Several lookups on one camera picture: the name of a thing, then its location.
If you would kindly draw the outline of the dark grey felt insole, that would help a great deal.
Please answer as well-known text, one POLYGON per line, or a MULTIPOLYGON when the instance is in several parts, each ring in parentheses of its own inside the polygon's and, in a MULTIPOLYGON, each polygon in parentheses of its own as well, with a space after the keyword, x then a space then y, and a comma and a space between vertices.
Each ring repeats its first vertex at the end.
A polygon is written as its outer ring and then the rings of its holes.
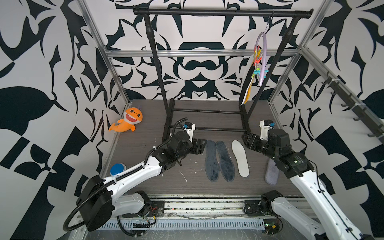
POLYGON ((227 182, 232 182, 235 178, 235 167, 226 144, 223 141, 217 141, 215 146, 220 158, 220 170, 222 175, 227 182))
POLYGON ((220 175, 220 167, 217 161, 216 146, 214 141, 207 141, 206 147, 205 171, 211 182, 217 182, 220 175))

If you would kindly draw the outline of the lilac round clip hanger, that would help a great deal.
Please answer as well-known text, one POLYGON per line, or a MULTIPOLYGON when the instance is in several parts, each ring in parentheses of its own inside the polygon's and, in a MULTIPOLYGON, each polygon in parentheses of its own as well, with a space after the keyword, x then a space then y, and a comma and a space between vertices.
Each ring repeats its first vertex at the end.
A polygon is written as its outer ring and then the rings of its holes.
POLYGON ((261 32, 256 40, 254 47, 254 71, 252 79, 258 81, 258 87, 261 87, 269 70, 267 69, 267 31, 270 28, 271 17, 268 17, 266 28, 261 32))

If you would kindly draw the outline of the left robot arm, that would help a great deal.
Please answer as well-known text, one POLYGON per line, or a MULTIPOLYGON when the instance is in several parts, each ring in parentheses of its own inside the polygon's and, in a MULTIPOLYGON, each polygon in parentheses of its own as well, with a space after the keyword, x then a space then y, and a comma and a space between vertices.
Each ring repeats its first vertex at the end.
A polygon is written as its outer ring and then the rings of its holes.
POLYGON ((199 155, 204 152, 207 140, 193 137, 196 125, 187 118, 177 121, 181 130, 172 131, 170 138, 154 146, 145 160, 125 171, 102 179, 99 175, 92 177, 81 191, 75 209, 64 221, 63 230, 73 231, 86 226, 94 231, 104 225, 111 217, 125 214, 145 216, 149 211, 151 200, 146 193, 138 191, 122 201, 123 194, 144 181, 161 175, 189 154, 199 155))

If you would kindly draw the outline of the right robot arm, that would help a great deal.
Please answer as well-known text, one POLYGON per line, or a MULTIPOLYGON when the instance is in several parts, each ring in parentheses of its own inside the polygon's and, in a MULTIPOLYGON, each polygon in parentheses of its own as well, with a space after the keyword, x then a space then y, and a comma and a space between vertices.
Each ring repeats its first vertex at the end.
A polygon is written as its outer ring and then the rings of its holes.
POLYGON ((273 160, 278 169, 298 188, 318 222, 294 207, 278 191, 262 195, 259 209, 263 214, 282 217, 308 240, 372 240, 363 234, 339 208, 318 178, 317 167, 302 153, 292 150, 289 135, 282 129, 267 131, 267 138, 242 135, 246 148, 273 160))

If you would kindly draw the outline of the orange-edged insole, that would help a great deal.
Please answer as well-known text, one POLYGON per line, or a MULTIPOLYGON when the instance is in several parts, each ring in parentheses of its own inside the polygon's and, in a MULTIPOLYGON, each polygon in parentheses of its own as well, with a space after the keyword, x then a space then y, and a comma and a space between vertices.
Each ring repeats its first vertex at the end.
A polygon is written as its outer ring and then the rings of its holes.
POLYGON ((237 160, 238 171, 240 176, 243 178, 248 177, 250 172, 249 172, 249 166, 248 166, 245 148, 239 141, 234 140, 232 142, 232 151, 237 160))

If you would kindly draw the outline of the grey fabric case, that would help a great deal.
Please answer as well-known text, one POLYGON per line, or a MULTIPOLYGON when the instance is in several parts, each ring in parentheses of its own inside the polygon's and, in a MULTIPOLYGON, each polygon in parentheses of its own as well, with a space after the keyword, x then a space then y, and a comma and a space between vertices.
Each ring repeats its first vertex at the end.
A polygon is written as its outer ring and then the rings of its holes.
POLYGON ((277 168, 275 162, 269 159, 265 173, 265 182, 271 186, 275 186, 278 182, 279 172, 280 170, 277 168))

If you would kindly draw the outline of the orange shark plush toy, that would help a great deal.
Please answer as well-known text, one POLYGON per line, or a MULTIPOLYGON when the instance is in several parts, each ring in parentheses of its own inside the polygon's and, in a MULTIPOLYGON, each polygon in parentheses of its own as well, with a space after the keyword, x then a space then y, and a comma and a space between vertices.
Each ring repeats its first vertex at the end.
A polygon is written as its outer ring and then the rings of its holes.
POLYGON ((116 123, 113 123, 110 128, 110 131, 115 132, 127 132, 132 131, 134 132, 136 130, 136 125, 141 123, 143 120, 143 113, 138 108, 129 108, 126 109, 123 118, 117 121, 116 123))

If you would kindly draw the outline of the blue round button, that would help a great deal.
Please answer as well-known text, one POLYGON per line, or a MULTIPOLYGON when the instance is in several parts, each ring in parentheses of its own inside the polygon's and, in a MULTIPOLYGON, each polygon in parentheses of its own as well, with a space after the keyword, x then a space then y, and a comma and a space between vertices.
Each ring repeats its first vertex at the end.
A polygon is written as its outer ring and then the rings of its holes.
POLYGON ((115 176, 127 170, 127 166, 124 163, 114 164, 110 169, 110 175, 115 176))

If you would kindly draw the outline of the black garment rack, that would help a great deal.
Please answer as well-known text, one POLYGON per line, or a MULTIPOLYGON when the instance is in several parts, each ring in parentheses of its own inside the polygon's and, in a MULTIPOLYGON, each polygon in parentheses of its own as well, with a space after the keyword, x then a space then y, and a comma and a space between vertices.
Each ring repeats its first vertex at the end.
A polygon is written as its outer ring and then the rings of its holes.
POLYGON ((277 65, 278 60, 282 56, 289 40, 292 38, 294 30, 301 19, 309 19, 314 10, 309 11, 285 11, 285 10, 197 10, 197 9, 149 9, 149 8, 134 8, 133 12, 135 15, 143 16, 146 27, 146 34, 150 43, 152 57, 156 67, 156 73, 158 82, 161 89, 161 95, 163 98, 165 110, 166 110, 166 121, 164 125, 162 140, 166 141, 170 137, 172 128, 175 128, 177 124, 172 124, 174 112, 188 112, 188 113, 209 113, 209 114, 230 114, 239 115, 242 121, 241 129, 234 128, 197 128, 200 131, 220 131, 220 132, 238 132, 249 134, 251 132, 249 120, 254 111, 258 100, 261 97, 263 90, 272 74, 272 71, 277 65), (158 56, 158 51, 155 41, 155 33, 151 24, 150 15, 172 15, 172 16, 195 16, 195 17, 212 17, 212 16, 225 16, 225 17, 281 17, 281 18, 292 18, 290 25, 283 35, 282 41, 276 51, 272 54, 274 56, 273 62, 270 66, 270 71, 267 74, 266 80, 262 83, 262 86, 253 101, 249 111, 246 110, 244 105, 239 105, 239 110, 234 111, 213 111, 213 110, 198 110, 198 109, 176 109, 175 100, 167 100, 165 86, 162 77, 162 68, 158 56))

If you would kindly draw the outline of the wall hook rail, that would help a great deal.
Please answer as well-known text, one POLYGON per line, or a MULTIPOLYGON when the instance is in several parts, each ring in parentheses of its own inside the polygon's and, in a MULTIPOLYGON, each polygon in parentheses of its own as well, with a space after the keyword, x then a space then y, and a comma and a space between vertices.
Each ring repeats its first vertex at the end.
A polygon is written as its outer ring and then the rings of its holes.
POLYGON ((341 79, 333 76, 330 71, 326 73, 326 80, 322 85, 327 85, 331 88, 332 96, 338 96, 343 104, 343 108, 351 110, 356 117, 353 118, 355 122, 362 122, 371 133, 368 134, 369 138, 376 138, 384 144, 384 122, 350 90, 341 79))

